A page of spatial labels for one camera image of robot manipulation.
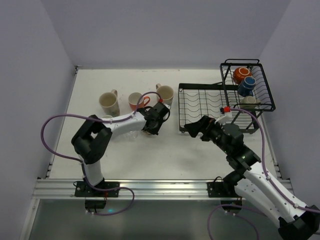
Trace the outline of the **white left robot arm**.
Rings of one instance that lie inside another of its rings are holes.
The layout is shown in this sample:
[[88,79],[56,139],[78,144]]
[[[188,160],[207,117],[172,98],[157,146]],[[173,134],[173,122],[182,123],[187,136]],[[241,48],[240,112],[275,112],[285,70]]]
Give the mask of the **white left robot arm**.
[[83,179],[87,185],[94,190],[103,188],[105,179],[101,171],[101,158],[112,139],[135,131],[158,135],[170,110],[169,105],[159,101],[154,106],[142,107],[114,118],[90,116],[71,139],[82,161]]

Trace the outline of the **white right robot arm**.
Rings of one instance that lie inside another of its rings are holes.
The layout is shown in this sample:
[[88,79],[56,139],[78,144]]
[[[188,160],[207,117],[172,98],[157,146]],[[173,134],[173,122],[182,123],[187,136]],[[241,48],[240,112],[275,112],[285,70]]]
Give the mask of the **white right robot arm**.
[[263,165],[263,161],[244,144],[236,124],[218,123],[207,115],[185,124],[189,135],[213,142],[225,154],[233,171],[223,179],[224,187],[245,198],[267,216],[284,240],[307,240],[320,227],[320,210],[308,206],[285,188]]

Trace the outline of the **orange ceramic mug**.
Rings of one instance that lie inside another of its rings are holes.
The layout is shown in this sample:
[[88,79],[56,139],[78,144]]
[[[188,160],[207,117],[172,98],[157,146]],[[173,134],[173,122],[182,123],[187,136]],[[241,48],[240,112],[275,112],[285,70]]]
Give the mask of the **orange ceramic mug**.
[[133,92],[128,96],[128,103],[132,111],[136,110],[136,108],[144,108],[150,102],[149,96],[143,96],[139,92]]

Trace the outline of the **small beige patterned cup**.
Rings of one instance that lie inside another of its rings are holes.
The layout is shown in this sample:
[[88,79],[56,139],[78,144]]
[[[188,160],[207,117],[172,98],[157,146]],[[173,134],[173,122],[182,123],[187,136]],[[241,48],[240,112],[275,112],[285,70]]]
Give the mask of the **small beige patterned cup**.
[[151,133],[147,132],[147,131],[142,131],[146,136],[152,136]]

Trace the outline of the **clear glass cup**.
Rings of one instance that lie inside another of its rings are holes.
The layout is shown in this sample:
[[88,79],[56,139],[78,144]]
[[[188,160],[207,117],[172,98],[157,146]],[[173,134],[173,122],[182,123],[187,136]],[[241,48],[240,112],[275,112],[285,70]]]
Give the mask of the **clear glass cup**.
[[133,141],[134,139],[136,139],[138,137],[139,132],[138,131],[129,131],[125,134],[125,137],[130,140]]

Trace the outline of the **tall floral cream mug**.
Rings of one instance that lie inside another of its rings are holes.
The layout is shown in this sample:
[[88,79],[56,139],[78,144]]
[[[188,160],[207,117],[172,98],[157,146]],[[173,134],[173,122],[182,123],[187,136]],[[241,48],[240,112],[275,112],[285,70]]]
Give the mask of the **tall floral cream mug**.
[[157,100],[162,99],[164,104],[172,106],[174,98],[174,90],[167,85],[161,85],[160,83],[156,84],[156,92],[158,93]]

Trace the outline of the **beige ceramic mug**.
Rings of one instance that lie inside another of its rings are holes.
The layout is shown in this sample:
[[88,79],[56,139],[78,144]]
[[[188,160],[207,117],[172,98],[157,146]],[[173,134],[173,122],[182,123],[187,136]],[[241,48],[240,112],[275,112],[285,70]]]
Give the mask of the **beige ceramic mug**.
[[103,93],[99,97],[98,102],[106,115],[112,117],[118,117],[120,115],[117,90],[113,89],[110,92]]

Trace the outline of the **teal ceramic cup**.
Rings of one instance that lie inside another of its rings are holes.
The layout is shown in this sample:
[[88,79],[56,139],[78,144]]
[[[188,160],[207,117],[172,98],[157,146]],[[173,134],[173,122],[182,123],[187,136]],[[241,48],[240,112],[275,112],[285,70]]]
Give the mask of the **teal ceramic cup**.
[[104,115],[101,117],[101,119],[110,119],[110,118],[113,118],[113,116],[111,115]]

